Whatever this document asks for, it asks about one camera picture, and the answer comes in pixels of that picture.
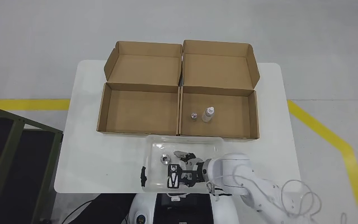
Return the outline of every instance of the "concrete floor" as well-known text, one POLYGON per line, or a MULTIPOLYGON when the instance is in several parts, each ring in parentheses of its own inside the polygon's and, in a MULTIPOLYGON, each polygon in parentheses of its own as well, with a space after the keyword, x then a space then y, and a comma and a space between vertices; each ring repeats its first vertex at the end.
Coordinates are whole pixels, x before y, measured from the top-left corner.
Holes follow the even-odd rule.
MULTIPOLYGON (((287 98, 357 156, 357 11, 355 0, 2 1, 0 98, 70 98, 78 62, 106 59, 117 40, 247 42, 258 62, 281 65, 287 98)), ((67 116, 13 112, 62 130, 67 116)), ((291 123, 302 180, 323 201, 316 220, 339 223, 346 212, 356 223, 341 154, 294 116, 291 123)), ((53 219, 93 197, 58 194, 53 219)))

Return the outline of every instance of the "small bottle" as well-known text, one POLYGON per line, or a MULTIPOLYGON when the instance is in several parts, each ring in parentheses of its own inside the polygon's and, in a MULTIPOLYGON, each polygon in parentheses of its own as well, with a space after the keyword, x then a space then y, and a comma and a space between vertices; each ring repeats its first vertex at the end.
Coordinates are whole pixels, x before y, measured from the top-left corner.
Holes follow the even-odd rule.
POLYGON ((204 122, 210 121, 214 116, 214 112, 215 111, 213 107, 206 108, 206 110, 202 114, 201 120, 203 120, 204 122))

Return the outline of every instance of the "yellow tape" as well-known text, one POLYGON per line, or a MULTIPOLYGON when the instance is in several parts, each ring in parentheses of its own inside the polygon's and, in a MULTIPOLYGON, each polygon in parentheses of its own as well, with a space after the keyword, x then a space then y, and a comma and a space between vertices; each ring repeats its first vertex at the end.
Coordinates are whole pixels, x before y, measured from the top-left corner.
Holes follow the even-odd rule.
POLYGON ((348 178, 351 182, 352 190, 356 203, 358 204, 358 163, 354 155, 353 148, 338 135, 326 128, 316 118, 309 115, 306 111, 298 107, 294 102, 288 100, 290 113, 307 125, 310 129, 320 135, 323 139, 336 147, 342 154, 348 178))
POLYGON ((0 99, 2 110, 68 110, 69 99, 0 99))

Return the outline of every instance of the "white tabletop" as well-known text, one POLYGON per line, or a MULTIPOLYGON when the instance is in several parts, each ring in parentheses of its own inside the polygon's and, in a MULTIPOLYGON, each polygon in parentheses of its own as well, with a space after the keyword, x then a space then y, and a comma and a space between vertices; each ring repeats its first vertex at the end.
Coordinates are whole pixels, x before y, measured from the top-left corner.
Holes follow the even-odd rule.
MULTIPOLYGON (((56 173, 58 193, 138 193, 145 136, 96 131, 104 60, 78 64, 56 173)), ((256 175, 283 185, 300 179, 280 66, 259 63, 256 86, 260 138, 224 140, 224 153, 243 152, 256 175)))

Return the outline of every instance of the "clear plastic bin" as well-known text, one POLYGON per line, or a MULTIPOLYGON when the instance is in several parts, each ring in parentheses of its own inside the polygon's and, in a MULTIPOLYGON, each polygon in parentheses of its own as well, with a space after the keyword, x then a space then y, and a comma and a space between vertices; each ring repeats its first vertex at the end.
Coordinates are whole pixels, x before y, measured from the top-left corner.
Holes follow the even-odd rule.
POLYGON ((161 163, 163 154, 169 155, 171 164, 182 164, 174 151, 191 152, 205 161, 216 158, 222 150, 222 138, 183 137, 183 136, 147 136, 144 164, 147 181, 143 190, 157 193, 207 193, 205 183, 196 183, 193 187, 181 185, 178 189, 168 189, 168 165, 161 163))

